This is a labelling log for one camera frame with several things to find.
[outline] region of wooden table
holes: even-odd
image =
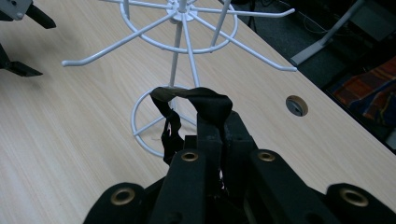
[[[217,1],[196,4],[221,8]],[[0,71],[0,223],[81,223],[107,188],[147,187],[166,174],[162,160],[134,140],[130,113],[143,92],[168,83],[172,53],[136,39],[94,63],[62,67],[62,60],[85,58],[131,32],[115,4],[35,5],[58,27],[45,30],[29,18],[0,22],[11,60],[44,73],[26,78]],[[131,13],[139,26],[161,17],[152,9]],[[207,47],[212,32],[195,23],[193,45]],[[230,24],[227,19],[225,31]],[[172,45],[174,27],[166,22],[148,35]],[[242,23],[236,38],[289,64]],[[233,44],[195,59],[202,86],[227,94],[257,145],[279,153],[308,186],[325,192],[334,183],[357,185],[396,211],[395,156],[302,74],[277,71]],[[187,55],[180,56],[176,83],[193,85]],[[306,101],[306,116],[286,108],[291,95]],[[149,100],[139,111],[142,124],[159,115]],[[149,144],[161,147],[161,129],[150,129]]]

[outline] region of floor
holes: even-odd
[[[251,3],[247,0],[234,0],[235,10],[249,10]],[[256,0],[255,11],[283,12],[291,8],[293,0]],[[320,40],[337,22],[339,16],[323,9],[297,6],[295,13],[280,19],[239,17],[249,24],[263,40],[276,49],[284,58],[290,58],[301,50]],[[372,46],[367,35],[349,22],[333,37],[332,43],[305,62],[298,69],[316,86],[323,89],[332,79],[340,74],[349,64],[356,61]],[[396,148],[396,133],[369,124],[369,131],[389,148]]]

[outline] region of black fabric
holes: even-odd
[[[181,127],[180,116],[169,106],[168,102],[177,96],[188,99],[197,110],[198,115],[216,125],[220,131],[223,130],[224,122],[233,108],[233,102],[228,96],[203,87],[191,90],[158,87],[151,92],[150,96],[166,118],[161,139],[164,148],[163,160],[167,164],[170,164],[173,156],[183,149],[184,145],[184,140],[178,134]]]

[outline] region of metal grommet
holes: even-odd
[[[369,204],[369,200],[354,189],[340,189],[340,195],[346,202],[359,207],[365,207]]]
[[[196,161],[198,160],[198,154],[194,152],[186,152],[183,155],[181,155],[181,159],[183,161]]]
[[[111,202],[114,205],[125,205],[134,199],[134,190],[131,188],[117,189],[111,195]]]
[[[276,158],[273,154],[271,154],[269,152],[259,152],[259,154],[257,156],[262,161],[274,161]]]

